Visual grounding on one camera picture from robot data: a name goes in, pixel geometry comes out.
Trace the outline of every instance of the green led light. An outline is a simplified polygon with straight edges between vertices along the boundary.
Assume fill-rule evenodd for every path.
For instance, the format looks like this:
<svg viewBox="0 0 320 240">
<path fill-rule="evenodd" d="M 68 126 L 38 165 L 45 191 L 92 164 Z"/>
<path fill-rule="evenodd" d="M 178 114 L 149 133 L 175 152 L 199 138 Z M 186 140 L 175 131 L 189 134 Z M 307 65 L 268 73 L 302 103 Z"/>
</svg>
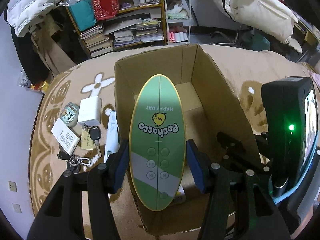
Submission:
<svg viewBox="0 0 320 240">
<path fill-rule="evenodd" d="M 293 125 L 293 124 L 290 124 L 290 125 L 289 125 L 289 130 L 290 130 L 290 131 L 293 131 L 293 130 L 294 130 L 294 125 Z"/>
</svg>

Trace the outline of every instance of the white stripe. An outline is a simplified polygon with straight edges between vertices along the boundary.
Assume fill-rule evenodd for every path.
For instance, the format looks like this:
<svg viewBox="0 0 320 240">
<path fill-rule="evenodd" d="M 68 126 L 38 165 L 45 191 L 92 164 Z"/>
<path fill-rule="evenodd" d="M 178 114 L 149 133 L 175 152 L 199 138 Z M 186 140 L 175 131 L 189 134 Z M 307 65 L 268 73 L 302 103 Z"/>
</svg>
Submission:
<svg viewBox="0 0 320 240">
<path fill-rule="evenodd" d="M 147 173 L 149 171 L 153 171 L 156 174 L 156 176 L 158 176 L 158 174 L 160 176 L 160 173 L 163 170 L 161 168 L 158 168 L 157 165 L 154 168 L 148 168 L 147 161 L 149 160 L 134 152 L 131 152 L 130 165 L 132 167 L 133 177 L 138 180 L 141 180 L 142 182 L 150 185 L 155 189 L 158 189 L 158 191 L 160 191 L 161 193 L 165 192 L 168 194 L 168 196 L 174 197 L 179 187 L 180 178 L 177 178 L 176 176 L 173 176 L 171 174 L 169 174 L 169 177 L 167 179 L 161 179 L 159 177 L 157 187 L 157 178 L 148 179 Z"/>
</svg>

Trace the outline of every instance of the wall outlet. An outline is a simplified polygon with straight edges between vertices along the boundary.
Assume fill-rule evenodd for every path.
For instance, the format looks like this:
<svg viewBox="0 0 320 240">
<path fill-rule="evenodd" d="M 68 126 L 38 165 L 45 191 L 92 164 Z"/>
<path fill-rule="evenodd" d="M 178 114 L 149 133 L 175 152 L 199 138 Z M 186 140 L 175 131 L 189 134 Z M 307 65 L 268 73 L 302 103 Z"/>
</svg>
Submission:
<svg viewBox="0 0 320 240">
<path fill-rule="evenodd" d="M 9 190 L 17 192 L 17 184 L 15 182 L 9 181 Z"/>
<path fill-rule="evenodd" d="M 15 211 L 16 213 L 22 213 L 19 204 L 12 204 L 12 206 L 13 206 L 13 209 L 14 209 L 14 211 Z"/>
</svg>

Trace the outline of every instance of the green remote control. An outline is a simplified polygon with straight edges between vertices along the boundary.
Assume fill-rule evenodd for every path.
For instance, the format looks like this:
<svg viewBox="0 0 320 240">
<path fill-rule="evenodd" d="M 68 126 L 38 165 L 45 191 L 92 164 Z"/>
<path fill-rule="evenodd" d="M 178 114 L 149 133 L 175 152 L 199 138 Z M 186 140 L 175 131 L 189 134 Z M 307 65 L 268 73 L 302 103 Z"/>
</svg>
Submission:
<svg viewBox="0 0 320 240">
<path fill-rule="evenodd" d="M 166 76 L 151 77 L 141 89 L 129 147 L 131 176 L 141 202 L 153 211 L 166 208 L 179 189 L 186 155 L 181 101 Z"/>
</svg>

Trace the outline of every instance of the white puffer coat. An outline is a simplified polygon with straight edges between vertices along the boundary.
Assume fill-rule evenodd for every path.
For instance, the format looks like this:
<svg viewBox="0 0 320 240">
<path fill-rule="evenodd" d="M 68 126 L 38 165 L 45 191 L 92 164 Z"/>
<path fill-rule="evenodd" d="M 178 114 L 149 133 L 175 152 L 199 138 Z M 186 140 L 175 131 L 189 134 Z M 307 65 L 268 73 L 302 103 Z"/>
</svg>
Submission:
<svg viewBox="0 0 320 240">
<path fill-rule="evenodd" d="M 220 11 L 236 22 L 257 28 L 289 43 L 298 19 L 278 0 L 213 0 Z"/>
<path fill-rule="evenodd" d="M 7 21 L 14 27 L 18 37 L 24 37 L 32 27 L 40 22 L 42 18 L 60 0 L 10 0 L 8 3 Z"/>
</svg>

